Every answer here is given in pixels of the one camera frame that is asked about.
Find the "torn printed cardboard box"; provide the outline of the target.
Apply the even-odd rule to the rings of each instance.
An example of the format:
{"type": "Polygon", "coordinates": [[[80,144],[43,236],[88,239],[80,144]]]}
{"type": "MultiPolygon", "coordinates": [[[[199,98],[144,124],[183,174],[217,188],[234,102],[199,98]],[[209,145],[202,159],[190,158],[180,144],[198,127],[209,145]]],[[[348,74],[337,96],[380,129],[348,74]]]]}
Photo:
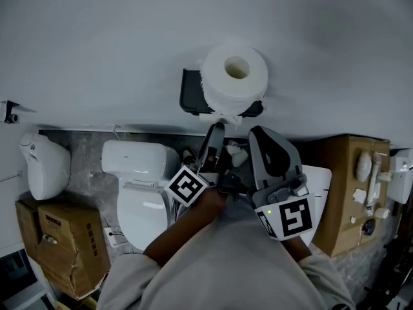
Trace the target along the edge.
{"type": "Polygon", "coordinates": [[[44,276],[62,292],[80,300],[97,290],[110,270],[99,211],[70,203],[50,203],[38,208],[43,240],[37,262],[44,276]]]}

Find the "person's light grey shirt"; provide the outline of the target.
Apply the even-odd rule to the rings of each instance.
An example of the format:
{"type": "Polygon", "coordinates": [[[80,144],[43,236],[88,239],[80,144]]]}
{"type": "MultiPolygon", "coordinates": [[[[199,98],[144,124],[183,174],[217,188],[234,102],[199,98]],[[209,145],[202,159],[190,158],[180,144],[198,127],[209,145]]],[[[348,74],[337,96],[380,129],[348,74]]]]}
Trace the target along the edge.
{"type": "Polygon", "coordinates": [[[224,211],[164,265],[142,253],[113,262],[97,310],[356,310],[326,256],[295,262],[252,208],[224,211]]]}

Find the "white power strip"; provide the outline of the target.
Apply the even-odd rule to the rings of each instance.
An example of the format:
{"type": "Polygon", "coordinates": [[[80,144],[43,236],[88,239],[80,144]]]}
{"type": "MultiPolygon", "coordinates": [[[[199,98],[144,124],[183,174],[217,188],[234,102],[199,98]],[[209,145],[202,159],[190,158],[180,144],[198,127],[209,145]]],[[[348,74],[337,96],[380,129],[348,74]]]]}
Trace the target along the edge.
{"type": "Polygon", "coordinates": [[[104,232],[106,234],[107,240],[112,248],[118,247],[118,242],[116,240],[117,233],[111,227],[105,227],[104,232]]]}

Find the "person's left forearm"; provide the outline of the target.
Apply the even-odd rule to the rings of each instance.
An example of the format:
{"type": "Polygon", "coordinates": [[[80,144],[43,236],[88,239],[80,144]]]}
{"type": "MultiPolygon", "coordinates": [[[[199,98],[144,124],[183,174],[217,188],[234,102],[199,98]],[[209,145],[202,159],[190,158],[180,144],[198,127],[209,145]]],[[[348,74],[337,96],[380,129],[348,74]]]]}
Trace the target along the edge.
{"type": "Polygon", "coordinates": [[[143,252],[164,266],[193,236],[211,224],[225,209],[227,196],[216,188],[202,192],[195,205],[159,235],[143,252]]]}

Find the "black metal frame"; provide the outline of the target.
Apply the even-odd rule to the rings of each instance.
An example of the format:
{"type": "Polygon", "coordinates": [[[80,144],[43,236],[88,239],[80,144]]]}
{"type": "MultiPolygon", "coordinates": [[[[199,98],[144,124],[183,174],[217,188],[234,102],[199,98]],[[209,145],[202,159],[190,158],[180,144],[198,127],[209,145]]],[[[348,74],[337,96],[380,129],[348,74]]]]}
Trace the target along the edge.
{"type": "Polygon", "coordinates": [[[413,202],[403,207],[397,233],[384,248],[387,252],[365,299],[365,310],[385,310],[413,272],[413,202]]]}

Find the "white wrapped oval object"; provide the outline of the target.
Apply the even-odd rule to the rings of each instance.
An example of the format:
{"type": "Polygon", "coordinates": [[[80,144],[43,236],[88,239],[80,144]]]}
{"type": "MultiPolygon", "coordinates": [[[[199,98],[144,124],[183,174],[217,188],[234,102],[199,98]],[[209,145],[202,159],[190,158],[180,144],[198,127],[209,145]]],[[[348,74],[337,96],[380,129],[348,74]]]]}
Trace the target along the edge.
{"type": "Polygon", "coordinates": [[[359,182],[365,182],[368,179],[372,168],[372,158],[370,154],[366,151],[363,151],[358,158],[356,165],[356,179],[359,182]]]}

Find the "white paper core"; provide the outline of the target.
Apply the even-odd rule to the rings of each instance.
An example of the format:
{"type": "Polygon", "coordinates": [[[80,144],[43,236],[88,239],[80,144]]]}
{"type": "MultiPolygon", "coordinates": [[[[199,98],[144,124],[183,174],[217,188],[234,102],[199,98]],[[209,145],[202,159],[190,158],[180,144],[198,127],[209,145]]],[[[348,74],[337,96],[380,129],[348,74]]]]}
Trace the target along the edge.
{"type": "Polygon", "coordinates": [[[235,115],[219,114],[217,112],[211,114],[200,114],[199,120],[203,123],[215,124],[220,123],[225,129],[236,130],[242,124],[243,117],[235,115]]]}

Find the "yellow object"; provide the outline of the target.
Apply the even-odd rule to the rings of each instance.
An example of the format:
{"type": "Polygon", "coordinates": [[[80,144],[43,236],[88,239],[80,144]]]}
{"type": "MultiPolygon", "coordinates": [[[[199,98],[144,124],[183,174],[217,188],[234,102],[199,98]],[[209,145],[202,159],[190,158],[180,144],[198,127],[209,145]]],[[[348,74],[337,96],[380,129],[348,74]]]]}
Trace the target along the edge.
{"type": "Polygon", "coordinates": [[[87,297],[83,300],[74,300],[65,298],[62,301],[54,302],[55,310],[97,310],[97,301],[92,297],[87,297]]]}

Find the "white appliance with dark panel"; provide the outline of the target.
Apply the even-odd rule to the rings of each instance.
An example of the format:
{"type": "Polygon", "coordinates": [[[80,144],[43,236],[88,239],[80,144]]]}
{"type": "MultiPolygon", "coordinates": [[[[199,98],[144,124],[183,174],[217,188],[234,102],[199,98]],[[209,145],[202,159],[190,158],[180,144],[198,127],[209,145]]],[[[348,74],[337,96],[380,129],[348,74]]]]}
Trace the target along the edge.
{"type": "Polygon", "coordinates": [[[24,249],[0,258],[0,310],[48,310],[45,287],[24,249]]]}

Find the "black toilet paper holder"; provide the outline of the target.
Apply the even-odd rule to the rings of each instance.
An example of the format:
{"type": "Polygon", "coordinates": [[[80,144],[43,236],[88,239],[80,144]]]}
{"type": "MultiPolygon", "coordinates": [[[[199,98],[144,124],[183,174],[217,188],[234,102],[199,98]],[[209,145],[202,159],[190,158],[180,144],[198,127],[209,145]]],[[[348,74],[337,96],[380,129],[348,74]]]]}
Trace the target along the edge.
{"type": "Polygon", "coordinates": [[[179,105],[195,116],[214,112],[205,101],[200,71],[183,69],[179,105]]]}

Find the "white urinal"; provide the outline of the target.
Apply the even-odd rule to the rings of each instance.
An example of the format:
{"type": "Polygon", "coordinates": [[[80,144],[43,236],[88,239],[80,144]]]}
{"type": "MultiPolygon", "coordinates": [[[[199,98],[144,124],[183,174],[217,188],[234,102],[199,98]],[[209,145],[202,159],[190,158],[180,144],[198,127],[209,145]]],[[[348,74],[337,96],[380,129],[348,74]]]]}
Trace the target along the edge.
{"type": "Polygon", "coordinates": [[[26,133],[19,148],[28,167],[28,185],[37,201],[61,194],[70,179],[71,153],[47,136],[26,133]]]}

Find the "white boxy smart toilet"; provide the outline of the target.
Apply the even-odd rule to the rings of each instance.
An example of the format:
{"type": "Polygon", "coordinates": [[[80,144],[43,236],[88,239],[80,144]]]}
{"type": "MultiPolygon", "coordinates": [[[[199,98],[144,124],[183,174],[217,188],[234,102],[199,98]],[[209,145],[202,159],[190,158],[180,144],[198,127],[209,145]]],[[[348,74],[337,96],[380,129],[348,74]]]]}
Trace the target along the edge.
{"type": "Polygon", "coordinates": [[[332,173],[329,169],[302,165],[303,173],[307,176],[307,189],[309,193],[314,193],[316,199],[316,227],[313,231],[301,235],[301,239],[309,246],[316,233],[330,189],[332,173]]]}

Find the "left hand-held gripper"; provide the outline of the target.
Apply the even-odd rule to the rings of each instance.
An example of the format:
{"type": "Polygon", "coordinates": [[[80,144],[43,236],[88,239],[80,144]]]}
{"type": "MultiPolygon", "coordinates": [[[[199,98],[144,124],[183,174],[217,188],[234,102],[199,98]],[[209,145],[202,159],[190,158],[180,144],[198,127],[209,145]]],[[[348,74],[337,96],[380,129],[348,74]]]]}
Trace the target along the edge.
{"type": "Polygon", "coordinates": [[[192,205],[201,193],[208,188],[216,188],[221,194],[237,198],[241,180],[232,172],[232,156],[223,146],[225,126],[222,122],[210,126],[198,155],[198,170],[187,166],[180,170],[164,187],[165,192],[181,205],[192,205]]]}

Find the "thin metal wall rod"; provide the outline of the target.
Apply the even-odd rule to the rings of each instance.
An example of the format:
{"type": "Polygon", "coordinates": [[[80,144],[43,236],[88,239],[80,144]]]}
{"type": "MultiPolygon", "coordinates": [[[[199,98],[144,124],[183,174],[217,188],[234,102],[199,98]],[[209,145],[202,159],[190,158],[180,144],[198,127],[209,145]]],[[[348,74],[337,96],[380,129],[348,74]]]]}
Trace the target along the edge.
{"type": "Polygon", "coordinates": [[[15,174],[13,174],[13,175],[0,178],[0,183],[1,183],[1,182],[4,182],[4,181],[11,180],[11,179],[14,179],[14,178],[21,178],[21,177],[22,177],[22,171],[19,170],[19,171],[17,171],[17,172],[16,172],[15,174]]]}

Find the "person's right forearm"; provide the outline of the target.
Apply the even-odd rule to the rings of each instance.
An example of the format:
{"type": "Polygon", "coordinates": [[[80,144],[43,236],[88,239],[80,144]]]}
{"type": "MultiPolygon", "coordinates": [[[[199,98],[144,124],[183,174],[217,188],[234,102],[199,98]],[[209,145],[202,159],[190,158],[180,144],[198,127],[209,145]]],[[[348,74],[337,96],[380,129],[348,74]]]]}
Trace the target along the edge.
{"type": "Polygon", "coordinates": [[[291,257],[297,263],[312,255],[310,249],[304,243],[300,236],[283,240],[281,241],[281,243],[283,247],[287,250],[289,255],[291,255],[291,257]]]}

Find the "large brown cardboard box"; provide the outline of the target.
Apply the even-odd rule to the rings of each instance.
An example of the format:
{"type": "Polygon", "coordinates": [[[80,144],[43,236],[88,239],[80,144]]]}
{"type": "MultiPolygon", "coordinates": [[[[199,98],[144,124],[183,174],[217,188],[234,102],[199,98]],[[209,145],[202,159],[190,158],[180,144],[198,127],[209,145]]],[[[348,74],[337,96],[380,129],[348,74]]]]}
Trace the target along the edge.
{"type": "Polygon", "coordinates": [[[390,142],[350,135],[317,139],[296,145],[304,165],[323,167],[332,173],[330,190],[321,221],[312,243],[330,257],[336,257],[378,238],[384,220],[365,215],[365,204],[353,200],[356,189],[368,191],[369,181],[356,179],[356,165],[359,155],[366,151],[370,155],[382,155],[381,172],[390,167],[390,142]],[[356,222],[351,224],[350,217],[356,222]],[[363,234],[362,226],[369,220],[376,220],[376,229],[371,236],[363,234]]]}

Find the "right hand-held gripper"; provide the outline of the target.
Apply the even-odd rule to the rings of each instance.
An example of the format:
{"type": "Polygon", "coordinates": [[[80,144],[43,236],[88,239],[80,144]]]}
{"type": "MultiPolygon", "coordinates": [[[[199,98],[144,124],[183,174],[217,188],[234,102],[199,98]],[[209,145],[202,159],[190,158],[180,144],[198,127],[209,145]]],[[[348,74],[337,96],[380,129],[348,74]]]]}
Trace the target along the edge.
{"type": "Polygon", "coordinates": [[[281,134],[262,126],[248,133],[258,191],[249,197],[268,237],[285,241],[316,228],[315,195],[307,188],[299,152],[281,134]]]}

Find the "white toilet with rounded tank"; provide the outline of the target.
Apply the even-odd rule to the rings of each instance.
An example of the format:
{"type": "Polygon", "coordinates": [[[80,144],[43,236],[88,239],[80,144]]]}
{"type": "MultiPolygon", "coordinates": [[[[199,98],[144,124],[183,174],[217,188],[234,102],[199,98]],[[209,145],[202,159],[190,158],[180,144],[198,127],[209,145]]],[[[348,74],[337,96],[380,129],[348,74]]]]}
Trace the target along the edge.
{"type": "Polygon", "coordinates": [[[118,179],[117,219],[125,238],[143,251],[174,221],[164,188],[180,168],[178,153],[158,143],[109,140],[102,170],[118,179]]]}

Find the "black wall bracket with pipe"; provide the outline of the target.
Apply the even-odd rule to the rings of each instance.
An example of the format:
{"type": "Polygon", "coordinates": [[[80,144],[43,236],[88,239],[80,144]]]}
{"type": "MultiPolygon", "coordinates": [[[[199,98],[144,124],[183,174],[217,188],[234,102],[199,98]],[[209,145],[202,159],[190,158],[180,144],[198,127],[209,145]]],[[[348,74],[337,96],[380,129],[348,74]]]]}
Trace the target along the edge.
{"type": "Polygon", "coordinates": [[[0,101],[0,123],[19,123],[19,116],[15,112],[13,112],[13,109],[18,106],[19,104],[14,103],[13,101],[0,101]]]}

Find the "white plastic drain pipe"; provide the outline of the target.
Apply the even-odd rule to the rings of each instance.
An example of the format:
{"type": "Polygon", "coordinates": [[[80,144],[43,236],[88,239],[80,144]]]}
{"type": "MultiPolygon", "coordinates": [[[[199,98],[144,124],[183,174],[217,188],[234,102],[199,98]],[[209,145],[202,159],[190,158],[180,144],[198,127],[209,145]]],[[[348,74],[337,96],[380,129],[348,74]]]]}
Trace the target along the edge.
{"type": "Polygon", "coordinates": [[[376,188],[377,176],[381,169],[381,164],[382,164],[382,155],[379,152],[375,152],[373,155],[372,173],[370,177],[368,194],[367,194],[366,204],[365,204],[365,208],[367,211],[371,211],[375,203],[374,191],[376,188]]]}

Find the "white toilet paper roll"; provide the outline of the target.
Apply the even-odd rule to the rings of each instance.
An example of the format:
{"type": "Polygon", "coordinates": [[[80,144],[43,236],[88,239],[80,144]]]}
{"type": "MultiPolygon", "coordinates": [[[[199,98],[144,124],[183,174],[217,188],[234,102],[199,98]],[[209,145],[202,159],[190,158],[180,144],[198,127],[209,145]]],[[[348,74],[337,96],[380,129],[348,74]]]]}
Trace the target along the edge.
{"type": "Polygon", "coordinates": [[[208,106],[225,115],[240,115],[268,88],[268,68],[253,48],[215,46],[201,65],[201,87],[208,106]]]}

